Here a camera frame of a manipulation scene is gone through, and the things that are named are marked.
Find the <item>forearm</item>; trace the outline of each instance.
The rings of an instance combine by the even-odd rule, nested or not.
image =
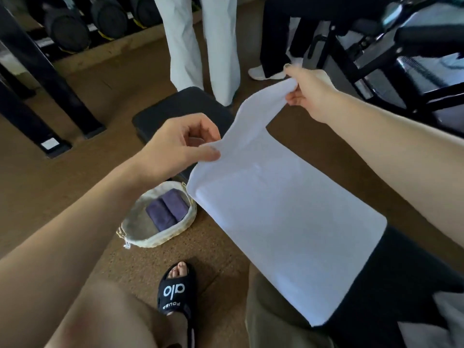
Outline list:
[[[126,162],[0,261],[0,346],[46,344],[143,192]]]
[[[324,101],[328,125],[389,186],[464,246],[464,143],[344,93]]]

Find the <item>white fabric basket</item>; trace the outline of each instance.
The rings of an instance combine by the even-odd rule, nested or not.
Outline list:
[[[159,198],[171,189],[178,189],[181,191],[182,198],[189,206],[189,209],[187,215],[185,215],[181,222],[160,232],[154,225],[150,216],[148,216],[145,208],[152,200]],[[142,196],[138,198],[116,233],[125,240],[126,243],[124,247],[126,249],[129,249],[131,244],[142,248],[154,248],[189,228],[196,216],[197,204],[187,194],[185,184],[175,181],[166,181],[143,193]]]

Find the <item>concrete floor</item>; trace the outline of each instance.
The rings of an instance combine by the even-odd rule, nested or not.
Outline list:
[[[238,11],[242,83],[234,102],[235,111],[252,93],[272,84],[247,77],[247,69],[258,64],[262,6],[262,1],[257,1],[241,6]],[[201,24],[195,30],[207,78]],[[46,159],[0,116],[0,219],[3,224],[0,257],[142,147],[131,118],[175,92],[169,81],[168,64],[169,52],[163,39],[69,76],[68,83],[108,127],[91,140],[82,139],[78,129],[47,94],[39,92],[30,99],[27,104],[61,137],[73,143],[71,151],[53,160]],[[328,72],[337,86],[347,88],[333,65],[329,65]],[[420,245],[455,269],[464,270],[462,248],[381,181],[327,126],[312,120],[300,108],[285,107],[268,130],[283,145],[386,215],[391,224]],[[200,346],[246,347],[244,315],[249,262],[202,210],[190,229],[154,249],[125,250],[122,240],[115,235],[93,276],[117,281],[155,305],[159,278],[169,265],[180,259],[190,259],[199,275],[197,335]]]

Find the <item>white pants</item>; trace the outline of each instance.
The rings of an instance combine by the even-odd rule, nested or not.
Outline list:
[[[193,29],[192,0],[155,0],[163,18],[171,54],[171,81],[182,90],[203,89],[200,48]],[[232,103],[240,85],[235,22],[237,0],[201,0],[203,32],[208,46],[209,74],[216,100]]]

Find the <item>purple cloth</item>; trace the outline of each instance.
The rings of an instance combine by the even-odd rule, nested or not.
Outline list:
[[[189,211],[189,206],[182,199],[182,192],[178,189],[171,189],[167,193],[164,193],[161,196],[161,199],[166,204],[171,214],[175,217],[177,222],[181,222],[187,212]]]
[[[166,204],[161,198],[153,200],[145,208],[145,211],[160,232],[177,224],[175,217],[168,210]]]

